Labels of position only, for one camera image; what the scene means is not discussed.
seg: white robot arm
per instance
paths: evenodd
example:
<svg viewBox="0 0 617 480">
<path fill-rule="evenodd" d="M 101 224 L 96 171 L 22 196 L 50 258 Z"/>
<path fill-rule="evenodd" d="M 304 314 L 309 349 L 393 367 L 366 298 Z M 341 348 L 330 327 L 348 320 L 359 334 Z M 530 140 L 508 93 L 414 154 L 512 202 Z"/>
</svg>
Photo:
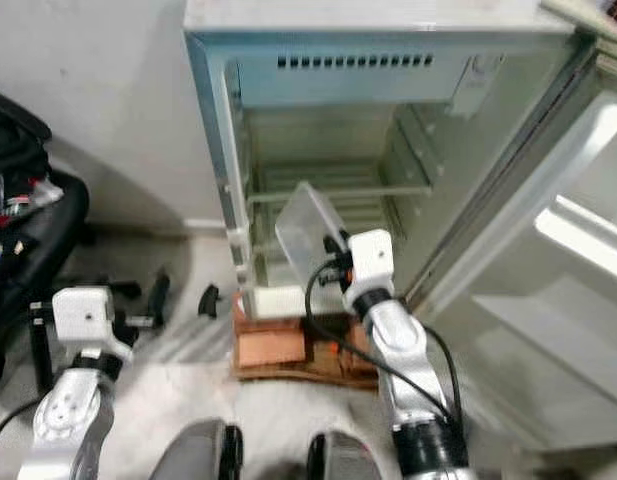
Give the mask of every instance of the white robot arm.
<svg viewBox="0 0 617 480">
<path fill-rule="evenodd" d="M 76 356 L 37 407 L 33 445 L 17 478 L 95 479 L 114 419 L 114 381 L 123 363 L 132 359 L 132 345 L 113 333 L 107 288 L 64 289 L 52 303 L 59 341 Z"/>
<path fill-rule="evenodd" d="M 390 418 L 402 475 L 421 480 L 475 479 L 468 468 L 461 419 L 449 415 L 439 379 L 426 355 L 426 331 L 393 297 L 390 234 L 372 230 L 351 236 L 347 243 L 352 265 L 349 262 L 351 281 L 344 291 L 344 306 L 362 319 L 375 355 L 400 374 L 379 369 L 380 395 Z"/>
</svg>

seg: black cable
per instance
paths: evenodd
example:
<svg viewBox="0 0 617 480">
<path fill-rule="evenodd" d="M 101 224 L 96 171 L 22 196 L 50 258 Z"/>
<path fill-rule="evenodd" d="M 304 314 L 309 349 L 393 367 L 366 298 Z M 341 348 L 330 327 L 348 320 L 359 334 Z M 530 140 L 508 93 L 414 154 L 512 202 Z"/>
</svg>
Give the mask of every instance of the black cable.
<svg viewBox="0 0 617 480">
<path fill-rule="evenodd" d="M 0 423 L 0 435 L 1 432 L 3 431 L 4 428 L 6 428 L 6 425 L 8 425 L 8 423 L 15 418 L 17 415 L 22 414 L 23 412 L 25 412 L 26 410 L 36 406 L 39 402 L 41 402 L 41 398 L 36 398 L 35 400 L 31 400 L 30 402 L 24 403 L 23 405 L 21 405 L 20 407 L 17 407 L 15 410 L 13 410 L 12 412 L 10 412 L 8 414 L 8 416 L 6 418 L 4 418 L 1 423 Z"/>
<path fill-rule="evenodd" d="M 317 270 L 315 270 L 315 272 L 312 274 L 312 276 L 308 280 L 308 285 L 306 286 L 306 295 L 305 295 L 306 320 L 308 321 L 308 323 L 312 326 L 312 328 L 314 328 L 317 331 L 317 333 L 328 338 L 329 340 L 332 340 L 333 342 L 336 342 L 344 350 L 348 350 L 349 352 L 354 353 L 355 355 L 364 359 L 368 363 L 373 364 L 375 367 L 389 373 L 390 375 L 394 375 L 400 380 L 406 382 L 408 385 L 414 388 L 421 396 L 423 396 L 432 405 L 434 405 L 435 408 L 439 410 L 442 417 L 444 417 L 448 423 L 450 423 L 454 428 L 456 428 L 459 432 L 461 432 L 461 430 L 459 430 L 459 424 L 457 423 L 457 420 L 453 418 L 453 416 L 450 414 L 448 409 L 444 407 L 441 404 L 441 402 L 437 400 L 435 397 L 433 397 L 430 393 L 428 393 L 422 387 L 420 387 L 415 382 L 410 380 L 406 375 L 401 373 L 399 370 L 394 369 L 393 367 L 388 365 L 383 360 L 375 358 L 372 355 L 369 355 L 368 353 L 364 352 L 363 350 L 358 349 L 357 347 L 346 342 L 345 340 L 335 335 L 334 333 L 329 332 L 328 330 L 323 328 L 321 325 L 319 325 L 319 323 L 315 320 L 315 317 L 312 314 L 312 307 L 310 304 L 310 299 L 312 296 L 312 289 L 315 285 L 315 282 L 317 281 L 317 278 L 319 278 L 319 275 L 321 274 L 321 272 L 323 272 L 324 270 L 328 268 L 336 268 L 336 267 L 337 267 L 336 261 L 329 260 L 323 263 Z"/>
<path fill-rule="evenodd" d="M 457 426 L 459 427 L 459 430 L 463 434 L 464 412 L 463 407 L 461 406 L 461 392 L 459 391 L 459 380 L 457 379 L 457 368 L 455 367 L 455 361 L 450 354 L 450 349 L 448 348 L 448 345 L 446 344 L 444 339 L 441 338 L 441 335 L 439 335 L 437 331 L 435 331 L 432 327 L 428 327 L 426 325 L 424 325 L 423 327 L 426 333 L 433 338 L 437 345 L 439 345 L 439 348 L 441 348 L 444 357 L 446 357 L 446 363 L 448 364 L 448 372 L 450 373 L 450 381 L 452 383 L 452 397 L 455 406 L 455 420 L 457 421 Z"/>
</svg>

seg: black chair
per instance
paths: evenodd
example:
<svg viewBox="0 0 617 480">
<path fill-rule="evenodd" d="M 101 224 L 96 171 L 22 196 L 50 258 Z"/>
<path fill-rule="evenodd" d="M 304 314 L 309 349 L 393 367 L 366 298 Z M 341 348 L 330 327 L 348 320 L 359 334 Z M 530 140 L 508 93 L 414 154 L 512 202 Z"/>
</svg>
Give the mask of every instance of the black chair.
<svg viewBox="0 0 617 480">
<path fill-rule="evenodd" d="M 12 119 L 21 136 L 32 137 L 40 145 L 51 138 L 43 121 L 1 95 L 0 114 Z M 88 213 L 88 190 L 80 179 L 52 171 L 50 180 L 63 189 L 63 197 L 5 233 L 4 245 L 26 238 L 35 246 L 12 275 L 0 279 L 0 378 L 9 341 L 27 324 L 29 304 L 44 300 L 41 297 L 78 242 Z"/>
</svg>

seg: wooden pallet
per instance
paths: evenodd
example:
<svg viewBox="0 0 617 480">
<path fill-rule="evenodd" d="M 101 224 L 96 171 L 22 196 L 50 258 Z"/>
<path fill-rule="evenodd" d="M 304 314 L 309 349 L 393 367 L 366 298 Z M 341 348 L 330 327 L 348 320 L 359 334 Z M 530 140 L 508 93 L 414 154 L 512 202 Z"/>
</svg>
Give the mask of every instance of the wooden pallet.
<svg viewBox="0 0 617 480">
<path fill-rule="evenodd" d="M 368 349 L 363 329 L 354 317 L 342 314 L 328 318 L 329 324 L 337 321 L 342 330 L 348 330 L 349 341 Z M 241 380 L 292 379 L 377 388 L 371 365 L 340 351 L 334 342 L 315 338 L 302 328 L 298 317 L 250 321 L 237 294 L 233 298 L 233 324 L 237 337 L 233 373 Z"/>
</svg>

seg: floor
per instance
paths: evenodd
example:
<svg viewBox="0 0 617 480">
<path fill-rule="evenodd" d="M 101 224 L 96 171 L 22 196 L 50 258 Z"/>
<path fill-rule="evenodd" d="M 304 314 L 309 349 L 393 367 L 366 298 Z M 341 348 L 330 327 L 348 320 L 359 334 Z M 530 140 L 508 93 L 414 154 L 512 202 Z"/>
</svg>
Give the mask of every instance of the floor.
<svg viewBox="0 0 617 480">
<path fill-rule="evenodd" d="M 100 234 L 96 246 L 79 247 L 68 262 L 68 273 L 108 273 L 115 280 L 137 279 L 145 290 L 161 267 L 172 278 L 165 330 L 159 336 L 142 335 L 133 364 L 123 370 L 117 383 L 116 420 L 102 450 L 99 478 L 148 478 L 184 426 L 210 417 L 235 422 L 243 430 L 242 478 L 246 480 L 302 478 L 310 440 L 317 432 L 332 428 L 365 441 L 384 479 L 399 478 L 374 394 L 302 382 L 240 384 L 231 378 L 233 339 L 228 302 L 219 304 L 216 320 L 197 316 L 197 304 L 209 283 L 215 283 L 224 298 L 235 291 L 231 265 L 222 237 L 168 239 L 119 233 Z M 140 304 L 126 307 L 138 310 Z M 53 352 L 56 358 L 62 357 L 58 346 Z M 0 418 L 34 397 L 34 376 L 24 338 L 9 357 L 5 378 Z M 30 415 L 24 415 L 0 438 L 0 480 L 16 478 L 31 440 L 29 425 Z M 520 473 L 535 459 L 510 442 L 473 427 L 469 443 L 473 465 L 505 471 L 503 476 L 488 478 L 535 478 Z M 586 468 L 593 474 L 585 478 L 617 478 L 612 471 L 617 461 L 607 467 L 599 458 L 592 454 Z"/>
</svg>

